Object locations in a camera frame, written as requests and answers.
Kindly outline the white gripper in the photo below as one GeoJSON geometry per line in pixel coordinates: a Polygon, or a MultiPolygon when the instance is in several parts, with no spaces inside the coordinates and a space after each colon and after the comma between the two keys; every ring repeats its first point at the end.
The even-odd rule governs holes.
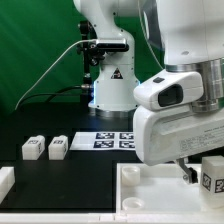
{"type": "Polygon", "coordinates": [[[184,105],[153,112],[140,106],[134,114],[133,132],[143,163],[153,166],[176,160],[183,180],[196,184],[197,171],[187,167],[183,158],[224,146],[224,109],[194,113],[184,105]]]}

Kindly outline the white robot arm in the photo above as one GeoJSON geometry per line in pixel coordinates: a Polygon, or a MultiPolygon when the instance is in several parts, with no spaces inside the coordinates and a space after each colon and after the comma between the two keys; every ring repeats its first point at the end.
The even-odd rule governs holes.
{"type": "Polygon", "coordinates": [[[224,0],[73,0],[102,55],[93,112],[132,113],[135,150],[149,166],[224,146],[224,0]],[[139,82],[134,39],[116,16],[139,15],[165,51],[164,69],[139,82]]]}

